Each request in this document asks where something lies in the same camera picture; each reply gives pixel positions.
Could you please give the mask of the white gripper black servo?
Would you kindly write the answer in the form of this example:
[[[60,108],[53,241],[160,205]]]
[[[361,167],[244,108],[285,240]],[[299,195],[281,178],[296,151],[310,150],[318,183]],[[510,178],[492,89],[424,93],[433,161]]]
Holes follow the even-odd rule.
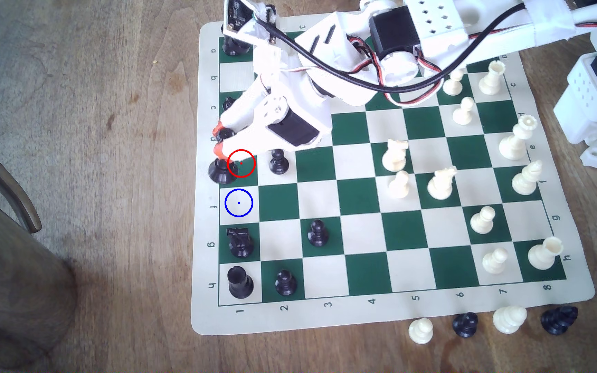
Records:
[[[326,96],[317,92],[297,53],[278,45],[254,49],[253,84],[220,115],[218,158],[249,158],[273,149],[310,149],[332,130]]]

